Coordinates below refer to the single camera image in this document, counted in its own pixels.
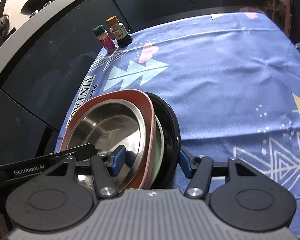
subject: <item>red bowl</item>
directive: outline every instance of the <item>red bowl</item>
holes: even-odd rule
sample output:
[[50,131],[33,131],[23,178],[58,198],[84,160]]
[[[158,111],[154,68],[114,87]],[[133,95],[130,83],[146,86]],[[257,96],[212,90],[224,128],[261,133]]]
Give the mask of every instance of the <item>red bowl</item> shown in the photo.
[[85,102],[74,114],[69,122],[66,133],[61,143],[61,151],[66,150],[70,136],[79,119],[93,106],[109,99],[124,99],[133,103],[139,108],[146,125],[146,147],[145,154],[141,160],[140,166],[137,169],[134,177],[128,183],[126,188],[149,188],[150,176],[154,160],[155,151],[155,134],[156,134],[156,121],[154,115],[154,108],[150,98],[142,91],[135,89],[119,90],[104,95],[97,96]]

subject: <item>stack of bowls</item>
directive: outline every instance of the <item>stack of bowls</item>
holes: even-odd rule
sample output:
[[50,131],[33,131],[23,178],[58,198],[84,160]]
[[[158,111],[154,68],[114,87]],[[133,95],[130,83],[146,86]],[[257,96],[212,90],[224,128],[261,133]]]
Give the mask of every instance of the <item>stack of bowls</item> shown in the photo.
[[[126,162],[113,178],[125,188],[165,188],[180,151],[180,131],[171,107],[160,97],[140,90],[120,90],[90,99],[71,119],[61,144],[66,150],[91,143],[99,155],[118,145],[127,150]],[[93,187],[85,176],[82,184]]]

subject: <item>bottle label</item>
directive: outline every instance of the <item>bottle label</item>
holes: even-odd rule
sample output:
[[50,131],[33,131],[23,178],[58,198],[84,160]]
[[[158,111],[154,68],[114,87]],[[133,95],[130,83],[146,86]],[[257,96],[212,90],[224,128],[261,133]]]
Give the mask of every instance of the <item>bottle label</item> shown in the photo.
[[126,30],[126,28],[122,25],[122,27],[115,31],[115,32],[111,32],[114,36],[114,38],[118,41],[121,40],[122,38],[124,38],[125,36],[128,35],[128,32]]
[[113,43],[109,35],[106,36],[103,40],[99,40],[99,41],[101,42],[102,46],[106,48],[106,50],[115,48],[115,44]]

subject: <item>seasoning bottle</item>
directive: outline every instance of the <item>seasoning bottle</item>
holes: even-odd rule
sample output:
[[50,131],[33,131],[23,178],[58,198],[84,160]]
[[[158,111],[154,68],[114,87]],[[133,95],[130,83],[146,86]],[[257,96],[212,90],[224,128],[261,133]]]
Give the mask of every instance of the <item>seasoning bottle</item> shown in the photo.
[[98,25],[92,31],[96,35],[96,37],[98,38],[102,46],[105,47],[108,53],[111,54],[117,49],[111,37],[109,36],[109,34],[107,33],[107,31],[104,29],[102,25]]
[[126,28],[122,23],[119,23],[119,20],[116,16],[112,16],[106,20],[110,26],[110,32],[113,34],[114,38],[118,42],[118,46],[123,48],[128,46],[132,42],[132,37],[128,34]]

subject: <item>tablecloth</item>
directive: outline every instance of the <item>tablecloth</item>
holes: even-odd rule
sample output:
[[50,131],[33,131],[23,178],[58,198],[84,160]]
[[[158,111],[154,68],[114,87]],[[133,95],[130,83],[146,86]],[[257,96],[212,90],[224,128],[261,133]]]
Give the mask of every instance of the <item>tablecloth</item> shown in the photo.
[[[101,50],[69,108],[122,89],[159,95],[177,115],[181,145],[225,162],[237,156],[290,190],[300,236],[300,54],[263,14],[214,14],[132,34],[112,55]],[[189,181],[177,166],[173,186]],[[213,179],[211,190],[224,183]]]

